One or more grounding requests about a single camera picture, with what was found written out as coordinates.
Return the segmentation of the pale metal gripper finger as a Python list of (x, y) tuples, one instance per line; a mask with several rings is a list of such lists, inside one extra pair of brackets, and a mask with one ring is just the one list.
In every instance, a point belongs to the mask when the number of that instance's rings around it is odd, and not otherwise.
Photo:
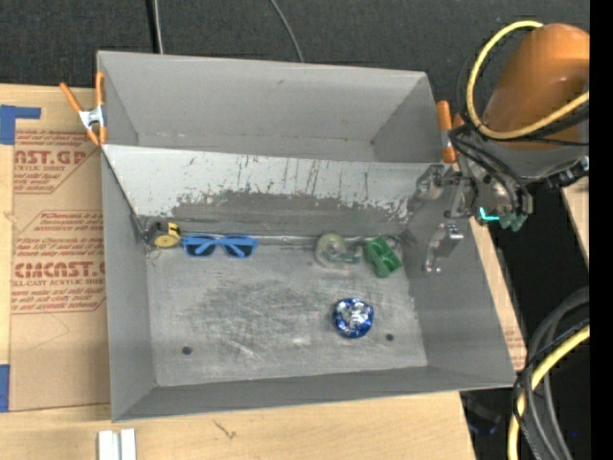
[(416, 190), (411, 198), (411, 207), (420, 208), (425, 203), (444, 200), (452, 206), (458, 193), (461, 174), (445, 164), (431, 164), (416, 181)]
[(426, 273), (440, 273), (443, 270), (443, 259), (448, 258), (463, 239), (464, 234), (457, 223), (439, 223), (426, 243), (422, 270)]

